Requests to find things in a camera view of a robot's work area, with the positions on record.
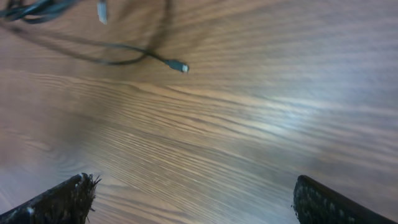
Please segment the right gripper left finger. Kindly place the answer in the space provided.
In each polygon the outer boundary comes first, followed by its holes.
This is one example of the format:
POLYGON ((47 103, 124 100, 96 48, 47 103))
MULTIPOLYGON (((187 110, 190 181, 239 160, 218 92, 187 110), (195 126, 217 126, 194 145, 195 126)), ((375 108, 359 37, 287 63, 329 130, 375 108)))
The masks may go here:
POLYGON ((80 173, 1 214, 1 224, 85 224, 101 181, 80 173))

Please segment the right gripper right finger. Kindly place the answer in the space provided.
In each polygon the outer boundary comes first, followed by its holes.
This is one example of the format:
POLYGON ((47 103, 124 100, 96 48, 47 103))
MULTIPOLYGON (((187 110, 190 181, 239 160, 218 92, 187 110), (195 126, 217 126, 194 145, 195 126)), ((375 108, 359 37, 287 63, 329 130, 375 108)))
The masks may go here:
POLYGON ((397 224, 307 175, 298 176, 293 196, 301 224, 397 224))

